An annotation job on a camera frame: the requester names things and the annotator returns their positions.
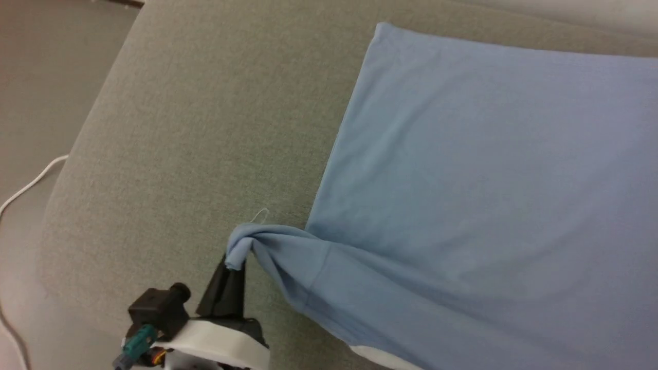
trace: gray upholstery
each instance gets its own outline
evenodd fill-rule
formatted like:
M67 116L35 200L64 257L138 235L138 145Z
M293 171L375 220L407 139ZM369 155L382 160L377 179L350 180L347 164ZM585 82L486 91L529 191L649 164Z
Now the gray upholstery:
M40 269L96 327L146 288L195 303L239 223L303 227L377 22L536 49L658 56L658 43L443 0L148 1L47 208ZM273 369L368 369L294 313L255 261L249 315Z

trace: floor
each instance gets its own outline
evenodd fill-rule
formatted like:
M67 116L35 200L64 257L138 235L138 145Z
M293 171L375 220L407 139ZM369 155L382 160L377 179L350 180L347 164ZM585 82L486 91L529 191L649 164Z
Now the floor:
M70 150L137 13L102 0L0 1L0 203ZM120 339L79 322L36 275L35 241L57 173L0 221L0 305L33 370L108 369ZM19 369L1 335L0 369Z

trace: white cable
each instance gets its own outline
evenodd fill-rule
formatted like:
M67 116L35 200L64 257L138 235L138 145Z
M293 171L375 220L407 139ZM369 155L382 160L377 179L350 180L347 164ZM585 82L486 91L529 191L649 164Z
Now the white cable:
M45 174L47 174L48 171L50 171L50 169L54 165L62 161L66 161L66 159L68 159L68 154L53 159L53 161L50 162L50 164L43 169L43 171L39 174L39 176L34 178L34 180L32 180L29 184L25 185L23 189L19 190L16 194L9 197L9 199L7 199L7 201L2 204L2 207L0 207L0 219L2 219L2 214L5 211L5 208L7 208L7 206L9 205L9 203L13 202L16 198L20 197L24 192L27 192L32 186L34 186L34 184L39 182L45 176ZM11 344L14 346L14 350L16 350L16 354L18 354L18 356L20 357L21 369L30 370L27 351L20 345L20 339L18 337L18 334L14 329L12 329L11 325L9 325L7 318L5 318L5 315L2 312L2 307L0 307L0 328L3 331L3 334L9 339Z

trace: light blue fabric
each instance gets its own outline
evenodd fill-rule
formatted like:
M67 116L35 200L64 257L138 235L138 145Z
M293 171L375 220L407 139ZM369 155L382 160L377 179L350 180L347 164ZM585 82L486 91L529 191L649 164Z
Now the light blue fabric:
M246 224L296 310L423 369L658 366L658 61L379 24L305 231Z

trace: black connector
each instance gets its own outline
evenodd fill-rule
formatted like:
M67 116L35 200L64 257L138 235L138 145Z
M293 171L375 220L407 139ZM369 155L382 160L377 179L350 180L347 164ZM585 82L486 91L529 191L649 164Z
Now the black connector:
M158 340L171 340L190 319L183 307L190 296L190 289L181 282L169 290L149 288L128 308L132 327L126 337L131 337L131 332L142 325L151 324L162 332Z

